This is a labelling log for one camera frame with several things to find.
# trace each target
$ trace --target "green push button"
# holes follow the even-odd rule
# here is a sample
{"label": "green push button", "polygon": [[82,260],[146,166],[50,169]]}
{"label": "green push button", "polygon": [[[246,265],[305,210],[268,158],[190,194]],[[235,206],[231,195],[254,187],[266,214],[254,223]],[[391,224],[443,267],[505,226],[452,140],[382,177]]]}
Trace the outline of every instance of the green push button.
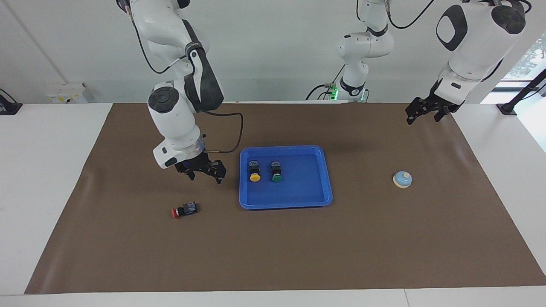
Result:
{"label": "green push button", "polygon": [[275,174],[273,175],[273,182],[281,182],[282,181],[282,176],[281,174]]}

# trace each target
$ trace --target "black cable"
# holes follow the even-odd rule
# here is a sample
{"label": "black cable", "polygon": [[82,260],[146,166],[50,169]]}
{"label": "black cable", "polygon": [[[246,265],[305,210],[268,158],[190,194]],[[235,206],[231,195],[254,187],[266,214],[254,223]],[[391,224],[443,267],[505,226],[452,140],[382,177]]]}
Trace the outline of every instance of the black cable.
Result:
{"label": "black cable", "polygon": [[309,95],[307,95],[307,97],[305,98],[305,100],[309,100],[309,97],[311,97],[311,95],[312,95],[316,90],[318,90],[318,89],[321,88],[321,87],[327,87],[327,86],[326,86],[326,84],[321,84],[321,85],[315,86],[315,87],[311,90],[311,92],[309,92]]}
{"label": "black cable", "polygon": [[533,5],[531,4],[531,2],[529,2],[527,0],[518,0],[518,1],[527,4],[527,6],[529,7],[529,8],[527,8],[527,11],[525,11],[526,14],[529,13],[531,11],[531,9],[533,8]]}
{"label": "black cable", "polygon": [[358,15],[358,3],[359,3],[359,0],[357,0],[357,19],[358,19],[359,21],[362,21],[362,19],[360,19],[360,16]]}
{"label": "black cable", "polygon": [[434,1],[435,0],[430,0],[429,4],[423,9],[423,11],[417,16],[417,18],[415,18],[409,25],[403,26],[403,27],[397,26],[396,24],[394,24],[393,19],[390,17],[390,12],[388,11],[387,15],[389,17],[390,24],[393,25],[393,27],[395,27],[397,29],[400,29],[400,30],[407,29],[407,28],[413,26],[413,24],[416,23],[419,20],[419,18],[421,18],[421,16],[423,16],[423,14],[425,14],[426,10],[429,9],[429,7],[434,3]]}
{"label": "black cable", "polygon": [[504,60],[505,60],[505,58],[502,58],[502,59],[498,62],[498,64],[497,64],[497,66],[495,67],[495,69],[493,69],[493,71],[492,71],[487,77],[485,77],[483,80],[481,80],[480,83],[481,83],[481,82],[486,82],[490,77],[492,77],[492,76],[497,72],[498,68],[499,68],[499,67],[501,66],[501,64],[502,64],[502,61],[504,61]]}
{"label": "black cable", "polygon": [[142,40],[140,39],[140,34],[138,33],[138,29],[137,29],[137,27],[136,27],[137,25],[135,24],[134,21],[132,21],[132,23],[133,23],[133,27],[135,28],[136,34],[137,34],[136,37],[138,38],[138,43],[139,43],[139,45],[140,45],[140,50],[142,50],[142,54],[144,55],[144,59],[146,60],[146,63],[148,63],[148,66],[150,67],[150,69],[151,69],[154,73],[160,74],[160,75],[161,75],[161,74],[165,73],[166,71],[168,71],[169,68],[171,68],[171,67],[174,65],[174,63],[176,63],[178,60],[181,60],[181,59],[183,59],[183,58],[186,57],[185,55],[179,57],[177,61],[175,61],[175,62],[173,62],[171,65],[167,66],[164,70],[158,72],[157,70],[155,70],[155,69],[152,67],[152,64],[150,64],[150,61],[148,60],[148,57],[146,56],[146,52],[144,51],[144,47],[142,46]]}
{"label": "black cable", "polygon": [[322,98],[322,100],[325,100],[325,99],[326,99],[326,95],[328,95],[328,94],[332,94],[332,92],[325,91],[325,92],[321,93],[320,95],[318,95],[317,100],[320,100],[322,95],[324,95],[324,97]]}
{"label": "black cable", "polygon": [[337,75],[336,75],[336,77],[334,78],[334,81],[332,81],[332,83],[336,83],[337,77],[340,76],[341,72],[342,72],[343,69],[345,68],[345,65],[347,65],[347,64],[343,64],[343,66],[341,67],[340,71],[337,73]]}
{"label": "black cable", "polygon": [[532,94],[532,95],[530,95],[530,96],[527,96],[527,97],[525,97],[525,98],[522,98],[521,100],[525,100],[525,99],[528,99],[528,98],[533,97],[533,96],[536,95],[538,92],[540,92],[541,90],[543,90],[544,87],[546,87],[546,83],[545,83],[541,88],[539,88],[534,94]]}
{"label": "black cable", "polygon": [[241,130],[239,131],[239,140],[237,140],[237,145],[235,145],[235,148],[233,148],[232,150],[229,150],[229,151],[207,150],[206,152],[211,153],[211,154],[230,154],[230,153],[234,152],[235,150],[237,150],[237,148],[239,148],[239,144],[241,144],[242,131],[243,131],[243,127],[245,125],[245,119],[244,119],[242,113],[237,112],[237,113],[219,114],[219,113],[213,113],[213,112],[209,112],[209,111],[205,111],[205,110],[201,110],[201,112],[203,112],[205,114],[212,115],[212,116],[218,116],[218,117],[227,117],[227,116],[235,116],[235,115],[239,115],[241,117]]}
{"label": "black cable", "polygon": [[8,92],[6,92],[5,90],[3,90],[1,88],[0,88],[0,91],[2,91],[4,94],[8,95],[8,97],[11,98],[11,100],[13,100],[14,103],[17,103],[17,100],[15,100],[15,98],[13,98]]}
{"label": "black cable", "polygon": [[364,93],[368,92],[368,96],[366,96],[366,101],[364,103],[368,103],[368,99],[370,98],[370,90],[365,89]]}

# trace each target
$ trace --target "yellow push button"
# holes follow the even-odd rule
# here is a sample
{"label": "yellow push button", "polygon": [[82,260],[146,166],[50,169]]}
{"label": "yellow push button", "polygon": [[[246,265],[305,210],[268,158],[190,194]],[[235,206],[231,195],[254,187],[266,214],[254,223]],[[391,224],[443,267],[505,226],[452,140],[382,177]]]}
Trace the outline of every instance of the yellow push button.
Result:
{"label": "yellow push button", "polygon": [[258,174],[252,174],[252,175],[250,176],[250,181],[252,181],[252,182],[258,182],[258,181],[260,181],[261,178],[262,178],[262,177],[260,177],[260,175],[258,175]]}

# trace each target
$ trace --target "brown mat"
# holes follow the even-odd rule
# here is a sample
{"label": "brown mat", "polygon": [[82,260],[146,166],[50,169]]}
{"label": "brown mat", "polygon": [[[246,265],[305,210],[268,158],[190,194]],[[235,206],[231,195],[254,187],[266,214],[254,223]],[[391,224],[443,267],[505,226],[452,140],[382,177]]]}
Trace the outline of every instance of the brown mat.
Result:
{"label": "brown mat", "polygon": [[[237,153],[211,156],[228,169],[218,186],[161,170],[146,105],[116,104],[26,293],[545,285],[455,121],[410,127],[404,107],[224,105],[246,126]],[[197,118],[209,149],[233,146],[237,118]],[[271,145],[321,146],[332,205],[242,209],[239,152]],[[201,212],[174,220],[190,201]]]}

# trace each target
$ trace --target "cable connector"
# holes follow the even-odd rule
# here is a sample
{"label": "cable connector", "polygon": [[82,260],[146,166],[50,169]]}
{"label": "cable connector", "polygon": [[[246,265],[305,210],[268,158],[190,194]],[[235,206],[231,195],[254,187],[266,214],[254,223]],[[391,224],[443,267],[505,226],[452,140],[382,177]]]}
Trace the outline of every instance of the cable connector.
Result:
{"label": "cable connector", "polygon": [[385,0],[385,10],[390,15],[390,0]]}
{"label": "cable connector", "polygon": [[131,21],[134,21],[133,11],[131,11],[131,7],[129,5],[125,5],[125,11],[127,12],[127,15],[129,15],[129,18],[131,19]]}

